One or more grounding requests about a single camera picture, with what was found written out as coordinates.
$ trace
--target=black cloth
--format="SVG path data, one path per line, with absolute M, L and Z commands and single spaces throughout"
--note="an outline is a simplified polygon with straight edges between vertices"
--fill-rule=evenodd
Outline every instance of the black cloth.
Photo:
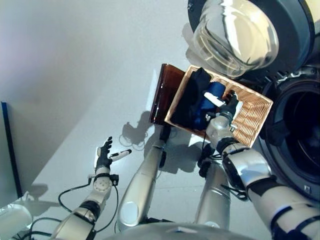
M 171 117 L 171 121 L 174 124 L 192 128 L 193 116 L 198 110 L 203 92 L 208 88 L 210 79 L 210 74 L 202 67 L 191 74 L 183 95 Z

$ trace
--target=wire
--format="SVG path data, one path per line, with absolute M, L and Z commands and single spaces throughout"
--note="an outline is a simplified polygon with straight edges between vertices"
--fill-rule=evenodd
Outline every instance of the wire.
M 202 150 L 201 150 L 202 152 L 203 152 L 203 150 L 204 150 L 204 148 L 205 148 L 206 137 L 207 137 L 207 133 L 204 132 L 204 137 L 203 137 L 203 142 L 202 142 Z
M 158 180 L 158 178 L 160 178 L 161 174 L 162 174 L 162 170 L 160 170 L 160 173 L 159 173 L 158 176 L 156 177 L 156 180 Z
M 116 231 L 116 226 L 117 226 L 117 220 L 115 221 L 114 226 L 113 226 L 113 230 L 114 230 L 114 233 L 115 233 L 115 234 L 117 233 L 117 231 Z
M 61 207 L 63 207 L 65 210 L 67 210 L 69 213 L 71 213 L 72 211 L 62 203 L 62 201 L 61 201 L 62 195 L 63 195 L 63 194 L 66 194 L 66 193 L 68 193 L 68 192 L 77 190 L 77 189 L 82 189 L 82 188 L 88 187 L 88 186 L 91 184 L 91 180 L 92 180 L 92 179 L 89 178 L 87 184 L 82 185 L 82 186 L 76 186 L 76 187 L 73 187 L 73 188 L 70 188 L 70 189 L 68 189 L 68 190 L 65 190 L 65 191 L 61 192 L 61 193 L 59 194 L 59 196 L 58 196 L 58 202 L 59 202 L 59 204 L 61 205 Z
M 47 236 L 50 237 L 51 234 L 47 233 L 47 232 L 43 232 L 43 231 L 30 231 L 28 233 L 26 233 L 21 240 L 25 240 L 27 237 L 31 236 L 31 235 L 42 235 L 42 236 Z
M 107 225 L 105 225 L 103 228 L 99 229 L 96 231 L 96 233 L 100 233 L 101 231 L 105 230 L 107 227 L 109 227 L 109 225 L 112 223 L 112 221 L 115 219 L 115 216 L 117 214 L 117 210 L 118 210 L 118 205 L 119 205 L 119 192 L 116 186 L 114 186 L 115 191 L 116 191 L 116 207 L 115 207 L 115 211 L 114 214 L 111 218 L 111 220 L 109 221 L 109 223 Z
M 32 232 L 32 228 L 34 227 L 34 225 L 35 225 L 37 222 L 42 221 L 42 220 L 50 220 L 50 221 L 55 221 L 55 222 L 58 222 L 58 223 L 61 222 L 60 219 L 56 219 L 56 218 L 53 218 L 53 217 L 40 217 L 40 218 L 38 218 L 38 219 L 36 219 L 36 220 L 33 221 L 33 223 L 32 223 L 31 226 L 30 226 L 30 231 L 29 231 L 29 232 Z

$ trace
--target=white floor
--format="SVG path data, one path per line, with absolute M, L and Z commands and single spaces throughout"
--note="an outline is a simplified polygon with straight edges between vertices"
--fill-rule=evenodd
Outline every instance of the white floor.
M 126 149 L 123 145 L 128 143 L 119 138 L 123 127 L 129 122 L 137 128 L 142 116 L 131 135 L 141 143 L 111 165 L 112 173 L 120 176 L 123 195 L 144 158 L 143 142 L 148 149 L 155 130 L 148 128 L 144 112 L 151 109 L 161 64 L 182 70 L 190 65 L 187 4 L 187 0 L 2 1 L 0 97 L 10 107 L 18 170 L 23 189 L 35 197 L 35 216 L 66 217 L 57 206 L 58 194 L 87 182 L 95 149 L 108 136 L 114 137 L 111 152 Z M 148 134 L 141 137 L 144 130 Z M 176 131 L 169 141 L 151 217 L 194 219 L 204 180 L 195 162 L 199 148 L 189 146 L 190 137 Z M 63 201 L 75 208 L 88 192 L 72 192 Z M 113 192 L 97 228 L 109 221 L 115 204 Z M 54 225 L 40 222 L 35 230 L 51 232 Z M 271 239 L 250 202 L 232 199 L 230 229 Z M 113 225 L 96 239 L 112 234 Z

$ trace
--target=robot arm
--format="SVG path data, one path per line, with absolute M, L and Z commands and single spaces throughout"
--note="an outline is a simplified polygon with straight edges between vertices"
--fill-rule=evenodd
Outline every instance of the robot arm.
M 95 167 L 93 189 L 87 198 L 54 230 L 51 239 L 92 240 L 96 235 L 95 224 L 104 210 L 112 186 L 119 181 L 118 175 L 110 175 L 110 165 L 131 153 L 131 150 L 115 153 L 108 157 L 112 138 L 97 150 L 98 159 Z
M 316 239 L 319 209 L 293 189 L 276 182 L 265 158 L 233 137 L 230 116 L 228 109 L 221 111 L 206 130 L 211 146 L 223 158 L 230 184 L 247 193 L 273 239 Z

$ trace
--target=woven basket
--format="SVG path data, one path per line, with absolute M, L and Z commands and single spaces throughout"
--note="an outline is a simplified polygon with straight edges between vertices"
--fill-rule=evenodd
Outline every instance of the woven basket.
M 197 71 L 198 69 L 198 66 L 191 65 L 185 72 L 185 75 L 182 79 L 178 91 L 175 94 L 175 97 L 166 114 L 164 121 L 170 125 L 187 130 L 197 136 L 204 138 L 205 130 L 199 131 L 196 129 L 190 129 L 171 122 L 171 117 L 175 112 L 176 107 L 185 91 L 191 73 Z M 243 106 L 239 114 L 232 122 L 233 125 L 237 126 L 237 129 L 234 130 L 233 135 L 240 143 L 252 147 L 268 116 L 273 101 L 238 82 L 226 78 L 225 76 L 219 75 L 207 69 L 205 71 L 212 76 L 210 80 L 211 82 L 220 82 L 225 85 L 224 96 L 228 94 L 230 90 L 234 90 L 238 96 L 239 101 L 243 102 Z

